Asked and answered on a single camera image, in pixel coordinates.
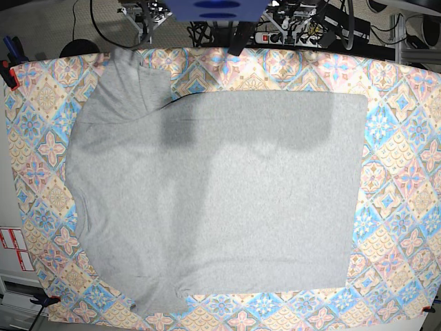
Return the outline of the grey T-shirt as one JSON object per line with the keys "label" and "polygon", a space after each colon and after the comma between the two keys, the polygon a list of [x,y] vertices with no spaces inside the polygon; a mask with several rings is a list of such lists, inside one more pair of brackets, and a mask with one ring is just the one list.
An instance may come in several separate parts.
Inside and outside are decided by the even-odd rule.
{"label": "grey T-shirt", "polygon": [[115,49],[65,160],[75,235],[139,314],[193,294],[340,288],[368,101],[247,90],[171,96],[166,71]]}

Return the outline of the white power strip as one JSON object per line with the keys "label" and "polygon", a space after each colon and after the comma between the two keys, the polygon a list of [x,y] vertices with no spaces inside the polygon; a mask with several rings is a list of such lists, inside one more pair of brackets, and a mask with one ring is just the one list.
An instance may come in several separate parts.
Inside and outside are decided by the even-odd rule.
{"label": "white power strip", "polygon": [[310,48],[320,48],[315,36],[304,36],[299,39],[295,36],[285,36],[281,32],[256,32],[254,42],[262,45],[282,45],[282,46],[301,46]]}

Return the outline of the patterned tile tablecloth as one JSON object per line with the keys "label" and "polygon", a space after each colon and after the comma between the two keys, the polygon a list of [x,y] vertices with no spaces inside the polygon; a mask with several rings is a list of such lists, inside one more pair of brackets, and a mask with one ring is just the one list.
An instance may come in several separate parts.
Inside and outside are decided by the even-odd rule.
{"label": "patterned tile tablecloth", "polygon": [[343,288],[193,296],[182,314],[140,317],[98,278],[74,238],[64,160],[77,112],[107,57],[16,67],[1,89],[14,185],[32,272],[61,302],[51,322],[133,330],[338,330],[423,315],[440,287],[440,75],[324,52],[222,48],[145,50],[171,74],[173,97],[224,90],[330,91],[367,98],[353,250]]}

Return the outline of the red white labels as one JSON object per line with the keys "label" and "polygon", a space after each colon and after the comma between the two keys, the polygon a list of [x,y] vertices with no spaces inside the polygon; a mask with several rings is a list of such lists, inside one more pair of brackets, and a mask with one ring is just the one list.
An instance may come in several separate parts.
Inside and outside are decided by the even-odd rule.
{"label": "red white labels", "polygon": [[33,272],[34,267],[20,228],[1,227],[1,246],[5,252],[14,252],[23,272]]}

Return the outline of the blue clamp lower left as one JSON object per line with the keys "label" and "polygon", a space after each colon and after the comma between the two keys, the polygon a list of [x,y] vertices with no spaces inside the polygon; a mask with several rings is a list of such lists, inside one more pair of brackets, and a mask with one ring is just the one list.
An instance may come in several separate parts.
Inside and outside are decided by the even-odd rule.
{"label": "blue clamp lower left", "polygon": [[59,303],[61,300],[59,297],[48,297],[46,295],[36,294],[31,299],[30,302],[36,305],[40,305],[43,308],[47,308],[51,305]]}

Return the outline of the black red clamp upper left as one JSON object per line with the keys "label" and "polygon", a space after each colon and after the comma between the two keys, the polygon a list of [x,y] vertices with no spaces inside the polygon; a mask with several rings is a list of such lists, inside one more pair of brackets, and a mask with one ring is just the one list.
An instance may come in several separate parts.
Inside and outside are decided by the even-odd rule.
{"label": "black red clamp upper left", "polygon": [[19,87],[17,75],[6,60],[1,60],[1,77],[11,91],[15,91]]}

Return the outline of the black centre post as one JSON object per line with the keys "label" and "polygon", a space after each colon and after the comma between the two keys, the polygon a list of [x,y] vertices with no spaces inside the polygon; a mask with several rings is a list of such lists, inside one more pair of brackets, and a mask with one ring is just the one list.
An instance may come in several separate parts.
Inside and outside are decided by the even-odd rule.
{"label": "black centre post", "polygon": [[240,21],[236,26],[236,31],[227,53],[235,57],[240,56],[250,37],[254,34],[255,28],[255,22]]}

